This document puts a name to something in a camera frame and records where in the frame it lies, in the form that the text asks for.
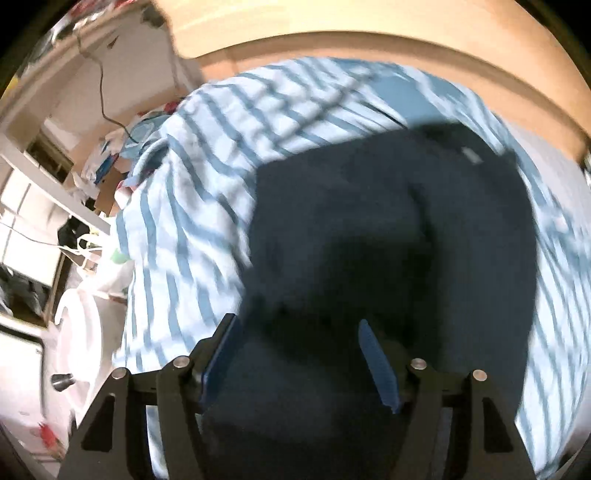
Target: red object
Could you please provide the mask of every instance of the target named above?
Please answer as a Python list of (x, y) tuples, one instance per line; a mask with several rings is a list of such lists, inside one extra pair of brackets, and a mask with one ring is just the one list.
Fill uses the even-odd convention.
[(129, 5), (134, 2), (135, 2), (135, 0), (117, 0), (115, 2), (115, 8), (124, 7), (125, 5)]
[(91, 14), (95, 10), (106, 7), (109, 3), (108, 0), (80, 0), (76, 5), (70, 8), (68, 13), (74, 20), (77, 20), (86, 14)]
[(56, 434), (53, 433), (53, 430), (46, 423), (39, 424), (39, 434), (45, 448), (50, 449), (57, 445), (58, 440)]
[(172, 115), (174, 112), (177, 111), (179, 103), (180, 102), (177, 100), (175, 100), (174, 102), (167, 103), (163, 107), (164, 112), (167, 113), (168, 115)]

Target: wooden headboard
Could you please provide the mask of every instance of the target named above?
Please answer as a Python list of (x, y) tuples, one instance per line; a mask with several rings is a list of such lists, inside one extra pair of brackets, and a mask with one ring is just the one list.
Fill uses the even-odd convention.
[(484, 98), (579, 160), (591, 90), (554, 36), (515, 0), (154, 0), (179, 55), (223, 79), (304, 55), (410, 64)]

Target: metal screw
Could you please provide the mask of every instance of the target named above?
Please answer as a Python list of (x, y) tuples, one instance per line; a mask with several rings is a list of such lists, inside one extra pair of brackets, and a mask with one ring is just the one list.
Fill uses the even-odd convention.
[(115, 368), (115, 370), (113, 370), (111, 372), (111, 376), (115, 380), (119, 380), (119, 379), (123, 378), (125, 375), (127, 375), (127, 369), (125, 367)]
[(53, 374), (50, 377), (50, 381), (53, 389), (58, 392), (63, 392), (66, 388), (76, 383), (76, 379), (72, 374)]
[(425, 370), (427, 368), (427, 362), (422, 358), (413, 358), (410, 362), (410, 366), (415, 370)]
[(178, 356), (177, 358), (175, 358), (173, 360), (173, 365), (176, 368), (184, 368), (184, 367), (186, 367), (189, 364), (190, 361), (191, 360), (190, 360), (190, 358), (188, 356), (181, 355), (181, 356)]
[(479, 382), (484, 382), (484, 380), (488, 378), (488, 375), (484, 370), (474, 370), (472, 372), (472, 376), (475, 380), (478, 380)]

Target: electrical cable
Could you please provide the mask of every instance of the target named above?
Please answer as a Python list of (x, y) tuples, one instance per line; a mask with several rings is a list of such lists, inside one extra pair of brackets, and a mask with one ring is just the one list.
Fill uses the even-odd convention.
[(139, 143), (135, 138), (133, 138), (131, 136), (131, 133), (129, 133), (129, 130), (127, 130), (127, 127), (124, 124), (118, 122), (117, 120), (115, 120), (115, 119), (111, 118), (110, 116), (107, 116), (107, 114), (105, 114), (105, 97), (103, 95), (103, 79), (105, 78), (105, 69), (103, 68), (103, 63), (99, 59), (97, 59), (92, 53), (89, 53), (86, 50), (82, 49), (82, 40), (80, 39), (80, 35), (78, 35), (78, 33), (75, 33), (74, 35), (76, 36), (76, 41), (78, 43), (78, 51), (80, 52), (80, 55), (82, 55), (84, 58), (86, 58), (88, 60), (95, 62), (100, 68), (100, 82), (99, 82), (100, 112), (101, 112), (103, 118), (105, 120), (107, 120), (108, 122), (111, 122), (112, 124), (115, 124), (118, 127), (121, 127), (133, 143)]
[[(0, 223), (0, 225), (1, 226), (5, 226), (9, 230), (12, 230), (14, 233), (17, 233), (20, 236), (23, 236), (24, 238), (26, 238), (30, 242), (35, 242), (36, 244), (41, 244), (41, 245), (47, 245), (48, 247), (61, 248), (63, 250), (66, 250), (67, 252), (73, 253), (74, 255), (80, 255), (80, 251), (79, 250), (75, 250), (75, 249), (72, 249), (70, 247), (66, 247), (65, 245), (51, 244), (51, 243), (48, 243), (48, 242), (42, 242), (41, 240), (35, 240), (34, 238), (31, 238), (29, 236), (26, 236), (24, 233), (19, 232), (17, 229), (11, 227), (10, 225), (7, 225), (6, 223)], [(102, 247), (96, 247), (96, 248), (86, 248), (85, 249), (86, 252), (93, 252), (95, 250), (103, 250), (103, 248)]]

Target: blue striped blanket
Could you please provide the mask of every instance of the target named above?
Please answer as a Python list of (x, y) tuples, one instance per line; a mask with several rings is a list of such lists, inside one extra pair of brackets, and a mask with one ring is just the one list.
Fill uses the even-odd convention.
[[(139, 188), (116, 219), (121, 251), (135, 261), (135, 274), (114, 364), (133, 373), (161, 368), (210, 336), (226, 312), (238, 311), (259, 165), (442, 121), (465, 124), (496, 151), (514, 149), (531, 196), (537, 311), (515, 422), (538, 477), (551, 474), (589, 363), (589, 233), (557, 203), (503, 121), (476, 94), (413, 67), (303, 58), (189, 95), (144, 146), (132, 172)], [(148, 420), (155, 473), (166, 476), (153, 412)]]

